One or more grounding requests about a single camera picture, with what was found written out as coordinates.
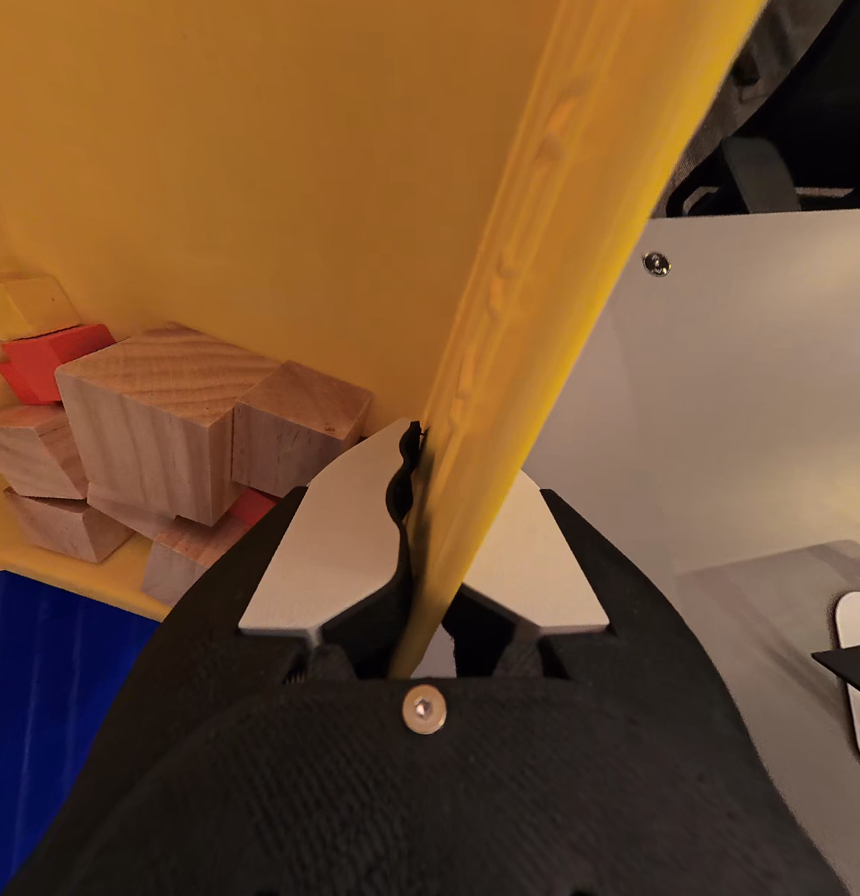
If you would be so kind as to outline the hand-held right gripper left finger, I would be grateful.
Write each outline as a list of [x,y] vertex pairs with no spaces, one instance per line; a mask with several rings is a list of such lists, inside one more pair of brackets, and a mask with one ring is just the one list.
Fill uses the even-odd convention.
[[397,420],[340,454],[305,490],[238,628],[318,644],[380,596],[409,558],[404,523],[421,425]]

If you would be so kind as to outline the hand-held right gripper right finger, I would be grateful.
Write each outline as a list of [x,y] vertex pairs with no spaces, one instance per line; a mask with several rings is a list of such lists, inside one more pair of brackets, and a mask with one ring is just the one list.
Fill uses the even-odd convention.
[[541,489],[519,472],[444,616],[456,675],[491,676],[512,642],[609,622]]

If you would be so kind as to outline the pile of wooden cubes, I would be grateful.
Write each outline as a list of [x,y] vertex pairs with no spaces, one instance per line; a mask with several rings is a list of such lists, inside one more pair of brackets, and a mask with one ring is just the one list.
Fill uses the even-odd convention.
[[3,497],[32,547],[104,563],[150,543],[167,608],[364,433],[374,395],[169,323],[118,341],[50,276],[0,280]]

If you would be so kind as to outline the blue plastic box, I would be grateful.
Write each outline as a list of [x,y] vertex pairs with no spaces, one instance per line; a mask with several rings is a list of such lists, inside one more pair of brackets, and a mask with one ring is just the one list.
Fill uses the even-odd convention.
[[157,627],[0,571],[0,893],[66,801]]

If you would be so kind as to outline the yellow plastic box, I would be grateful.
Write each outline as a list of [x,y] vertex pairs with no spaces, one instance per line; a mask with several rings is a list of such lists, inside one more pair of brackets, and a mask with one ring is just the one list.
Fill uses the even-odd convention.
[[421,660],[764,2],[0,2],[0,280],[420,420]]

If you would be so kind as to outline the white desk panel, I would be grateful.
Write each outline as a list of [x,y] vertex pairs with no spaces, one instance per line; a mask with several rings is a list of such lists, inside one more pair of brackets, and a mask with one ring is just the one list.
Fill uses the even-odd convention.
[[663,589],[860,545],[860,210],[651,221],[524,470]]

